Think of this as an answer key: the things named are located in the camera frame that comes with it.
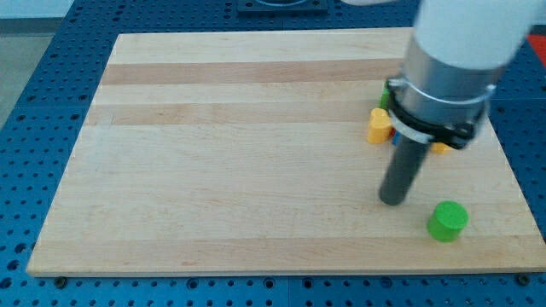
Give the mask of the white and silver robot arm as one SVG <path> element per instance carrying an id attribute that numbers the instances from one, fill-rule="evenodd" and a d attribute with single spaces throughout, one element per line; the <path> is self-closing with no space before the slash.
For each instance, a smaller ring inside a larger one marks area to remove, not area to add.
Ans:
<path id="1" fill-rule="evenodd" d="M 389 78 L 399 143 L 464 148 L 545 0 L 422 0 L 404 63 Z"/>

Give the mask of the green block behind arm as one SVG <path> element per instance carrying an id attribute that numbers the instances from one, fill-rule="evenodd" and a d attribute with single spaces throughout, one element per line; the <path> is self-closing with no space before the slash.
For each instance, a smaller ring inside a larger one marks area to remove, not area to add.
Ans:
<path id="1" fill-rule="evenodd" d="M 389 101 L 391 99 L 391 91 L 389 90 L 388 82 L 385 82 L 383 85 L 383 90 L 380 97 L 379 108 L 388 110 Z"/>

